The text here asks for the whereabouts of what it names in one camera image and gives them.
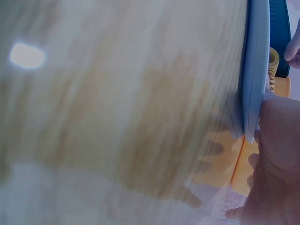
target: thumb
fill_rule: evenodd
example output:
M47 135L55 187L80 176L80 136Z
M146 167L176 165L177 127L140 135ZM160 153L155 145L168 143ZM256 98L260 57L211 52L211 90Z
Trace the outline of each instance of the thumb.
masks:
M284 59L285 61L291 61L298 52L298 46L292 45L291 42L287 45L285 49Z

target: finger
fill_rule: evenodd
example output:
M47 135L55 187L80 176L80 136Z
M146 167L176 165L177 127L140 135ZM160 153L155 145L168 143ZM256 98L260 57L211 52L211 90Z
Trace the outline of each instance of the finger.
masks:
M251 156L249 156L248 158L248 162L250 164L250 166L254 169L256 167L256 164L258 162L258 158L259 158L259 155L256 154L256 153L253 153Z
M228 220L239 221L242 217L243 207L239 207L237 209L227 210L225 212L225 218Z
M291 61L288 62L288 64L291 67L294 67L296 69L300 69L300 60L292 59Z
M259 143L259 141L261 139L261 131L259 129L255 131L254 139L255 139L256 143Z
M294 58L294 56L297 54L298 49L298 46L295 46L290 42L285 49L284 59L286 61L292 60L292 58Z
M248 176L247 184L250 189L253 187L253 175Z

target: blue edge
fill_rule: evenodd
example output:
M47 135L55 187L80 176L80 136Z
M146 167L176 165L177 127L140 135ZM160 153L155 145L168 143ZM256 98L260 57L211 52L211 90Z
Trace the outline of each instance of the blue edge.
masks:
M243 53L242 53L242 62L241 62L241 73L239 79L239 87L238 87L238 108L240 108L240 119L243 119L243 110L242 110L242 78L243 78L243 71L244 71L244 61L245 61L245 50L248 43L248 30L249 30L249 15L250 15L250 1L248 0L248 12L247 12L247 27L246 27L246 34L245 34L245 41L243 46ZM280 58L278 70L276 73L277 77L286 78L289 74L290 67L287 65L286 61L284 60L284 53L287 44L291 40L291 29L290 29L290 21L288 16L288 10L285 0L269 0L270 2L270 46L277 50Z

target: blurry wooden surface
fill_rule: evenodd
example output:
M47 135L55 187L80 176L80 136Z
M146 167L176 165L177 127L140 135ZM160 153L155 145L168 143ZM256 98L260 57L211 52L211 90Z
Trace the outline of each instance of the blurry wooden surface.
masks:
M246 9L2 0L3 224L182 224L166 218L203 206L187 182L226 186ZM18 42L45 53L42 67L9 61Z

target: skin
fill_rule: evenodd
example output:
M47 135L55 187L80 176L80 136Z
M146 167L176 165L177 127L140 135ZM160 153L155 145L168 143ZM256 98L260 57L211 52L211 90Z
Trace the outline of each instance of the skin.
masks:
M249 157L250 194L225 217L242 225L300 224L300 101L267 90L255 141L259 154Z
M285 49L284 58L291 67L300 69L300 19L296 33Z

